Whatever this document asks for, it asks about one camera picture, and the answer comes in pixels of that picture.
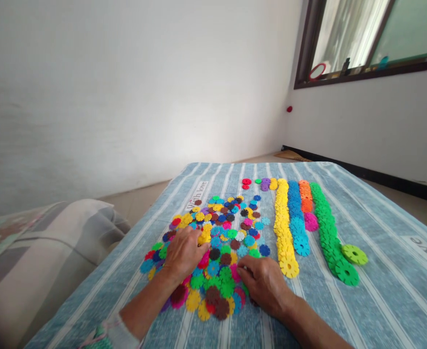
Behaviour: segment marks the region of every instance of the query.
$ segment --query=hand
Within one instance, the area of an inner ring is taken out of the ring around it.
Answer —
[[[181,283],[192,274],[197,264],[210,248],[209,243],[198,247],[197,240],[201,233],[201,230],[194,230],[190,226],[180,229],[168,246],[163,269],[174,277],[178,283]]]
[[[247,255],[239,260],[237,267],[251,298],[268,314],[282,320],[297,296],[287,286],[278,263],[268,257]]]

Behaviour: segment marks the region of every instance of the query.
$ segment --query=left hand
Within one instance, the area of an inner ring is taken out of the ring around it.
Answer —
[[[197,246],[197,240],[201,233],[201,230],[194,230],[190,226],[180,229],[168,246],[163,269],[178,283],[181,283],[192,274],[197,264],[210,248],[209,243],[205,243],[200,247]]]

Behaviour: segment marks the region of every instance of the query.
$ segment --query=stack of yellow discs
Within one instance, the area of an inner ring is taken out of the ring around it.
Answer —
[[[270,190],[277,190],[277,189],[278,189],[278,181],[276,180],[276,178],[271,178],[270,179]]]
[[[299,274],[299,265],[294,256],[292,235],[289,229],[289,209],[287,207],[287,191],[289,190],[289,185],[283,178],[278,179],[277,184],[274,232],[277,237],[276,247],[278,249],[278,261],[280,262],[283,274],[288,278],[294,278]]]

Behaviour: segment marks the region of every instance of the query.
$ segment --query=bed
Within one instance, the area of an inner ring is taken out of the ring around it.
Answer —
[[[0,217],[0,348],[22,348],[130,227],[98,200]]]
[[[75,348],[96,325],[118,312],[147,283],[144,256],[169,229],[173,216],[194,199],[260,194],[262,217],[272,224],[262,238],[277,258],[273,232],[275,192],[259,185],[242,188],[242,179],[275,177],[320,184],[336,219],[338,236],[366,252],[357,267],[360,283],[347,286],[328,269],[318,233],[309,233],[311,254],[297,256],[300,274],[289,287],[356,348],[427,347],[427,227],[407,212],[329,162],[217,164],[192,163],[174,178],[118,247],[96,268],[30,341],[27,348]],[[144,339],[147,348],[297,347],[275,319],[249,302],[225,321],[199,320],[195,313],[169,309]]]

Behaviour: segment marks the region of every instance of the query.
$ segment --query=blue striped bedsheet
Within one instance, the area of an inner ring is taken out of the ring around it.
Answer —
[[[155,204],[119,246],[79,286],[27,348],[74,348],[98,323],[118,312],[148,283],[139,267],[151,246],[161,241],[176,214],[204,187],[213,195],[262,196],[259,210],[271,224],[262,237],[277,259],[273,232],[274,191],[242,189],[242,179],[263,177],[317,182],[331,205],[338,236],[366,252],[356,267],[357,287],[333,277],[318,233],[308,233],[311,254],[296,256],[300,274],[289,287],[356,348],[427,348],[427,227],[368,184],[329,162],[217,164],[192,163],[171,181]],[[247,302],[225,321],[201,322],[185,307],[158,316],[144,340],[147,348],[298,347],[293,336],[260,308]]]

